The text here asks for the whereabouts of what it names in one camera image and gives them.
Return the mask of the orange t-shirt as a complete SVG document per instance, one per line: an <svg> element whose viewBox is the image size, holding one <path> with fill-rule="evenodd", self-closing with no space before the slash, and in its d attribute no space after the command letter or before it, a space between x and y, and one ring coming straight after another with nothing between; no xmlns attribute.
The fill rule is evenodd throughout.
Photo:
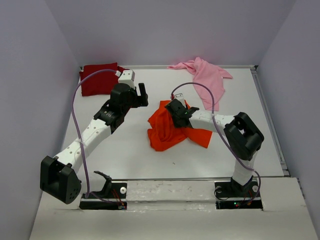
<svg viewBox="0 0 320 240"><path fill-rule="evenodd" d="M207 148L211 141L212 132L188 127L176 128L170 113L165 108L169 102L169 100L161 100L158 109L148 119L150 128L147 130L147 135L151 148L157 152L163 152L185 139Z"/></svg>

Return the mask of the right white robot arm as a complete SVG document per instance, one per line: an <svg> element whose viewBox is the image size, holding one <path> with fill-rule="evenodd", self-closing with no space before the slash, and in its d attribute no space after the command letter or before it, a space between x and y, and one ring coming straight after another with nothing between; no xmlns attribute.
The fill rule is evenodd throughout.
<svg viewBox="0 0 320 240"><path fill-rule="evenodd" d="M230 181L215 185L216 198L253 198L260 187L253 182L254 162L265 140L264 135L244 112L237 115L216 115L212 112L187 107L177 99L171 100L165 109L169 112L175 128L206 130L217 133L227 149L235 157L234 171Z"/></svg>

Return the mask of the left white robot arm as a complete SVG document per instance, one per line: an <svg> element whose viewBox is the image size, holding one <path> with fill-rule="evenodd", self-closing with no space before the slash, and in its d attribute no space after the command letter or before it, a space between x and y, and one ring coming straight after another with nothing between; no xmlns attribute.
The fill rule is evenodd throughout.
<svg viewBox="0 0 320 240"><path fill-rule="evenodd" d="M55 157L46 156L40 164L40 189L65 204L71 204L80 194L82 183L77 173L85 168L83 158L110 137L124 122L130 109L148 106L144 83L131 87L117 83L110 98L93 116L83 132Z"/></svg>

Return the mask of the dark red folded t-shirt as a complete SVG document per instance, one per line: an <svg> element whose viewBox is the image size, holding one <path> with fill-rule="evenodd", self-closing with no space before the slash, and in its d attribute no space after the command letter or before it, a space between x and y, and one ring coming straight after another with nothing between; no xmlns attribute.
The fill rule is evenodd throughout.
<svg viewBox="0 0 320 240"><path fill-rule="evenodd" d="M119 66L117 62L85 65L83 70L79 72L80 80L82 81L87 76L105 69L119 71L121 73L127 70L127 68ZM118 79L119 77L112 71L99 72L81 85L81 94L83 97L109 95L114 85L118 83Z"/></svg>

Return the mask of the pink t-shirt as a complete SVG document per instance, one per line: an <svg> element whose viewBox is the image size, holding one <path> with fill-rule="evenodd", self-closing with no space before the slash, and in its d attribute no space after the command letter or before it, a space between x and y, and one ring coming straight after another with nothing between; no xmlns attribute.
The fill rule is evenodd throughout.
<svg viewBox="0 0 320 240"><path fill-rule="evenodd" d="M187 70L193 75L194 89L202 100L206 110L220 110L219 101L222 99L225 88L224 79L232 79L233 76L225 69L211 64L206 60L196 57L194 60L180 62L167 67L171 70Z"/></svg>

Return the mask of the aluminium table edge rail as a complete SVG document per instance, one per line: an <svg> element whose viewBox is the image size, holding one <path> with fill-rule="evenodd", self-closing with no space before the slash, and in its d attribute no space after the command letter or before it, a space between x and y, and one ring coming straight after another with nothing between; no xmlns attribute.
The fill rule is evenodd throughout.
<svg viewBox="0 0 320 240"><path fill-rule="evenodd" d="M270 133L271 133L271 137L272 137L273 143L274 143L275 148L276 148L276 152L277 152L277 155L278 155L278 158L279 158L279 162L280 162L280 165L281 165L281 168L282 168L282 172L283 172L285 177L291 177L291 174L289 172L287 163L285 161L285 157L284 157L284 154L283 154L280 142L279 142L279 138L277 136L277 132L276 132L276 129L275 129L275 126L274 126L274 123L273 123L273 120L272 120L268 105L267 105L267 101L266 101L266 98L265 98L263 90L262 90L262 86L261 86L259 75L258 75L258 65L252 66L250 68L250 71L251 71L251 75L252 75L253 81L255 83L255 87L256 87L257 93L259 95L259 98L260 98L260 101L261 101L261 104L262 104L262 108L263 108L263 111L264 111L264 114L265 114L265 117L266 117L266 121L267 121L269 130L270 130Z"/></svg>

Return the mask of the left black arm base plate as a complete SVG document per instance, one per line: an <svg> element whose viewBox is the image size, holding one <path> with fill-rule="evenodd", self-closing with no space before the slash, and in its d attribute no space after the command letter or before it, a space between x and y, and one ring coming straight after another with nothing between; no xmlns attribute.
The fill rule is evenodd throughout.
<svg viewBox="0 0 320 240"><path fill-rule="evenodd" d="M90 193L88 198L83 194L80 198L79 208L81 210L126 210L127 185L127 182L124 181L105 183L100 191Z"/></svg>

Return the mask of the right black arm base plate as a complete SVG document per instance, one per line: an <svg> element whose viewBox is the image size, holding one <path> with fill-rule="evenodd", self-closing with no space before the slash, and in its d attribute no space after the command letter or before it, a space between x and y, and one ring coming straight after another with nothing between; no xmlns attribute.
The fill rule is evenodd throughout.
<svg viewBox="0 0 320 240"><path fill-rule="evenodd" d="M258 183L253 181L244 192L235 192L231 188L231 183L218 181L214 183L214 196L216 198L217 210L262 210L263 204L260 193L256 195Z"/></svg>

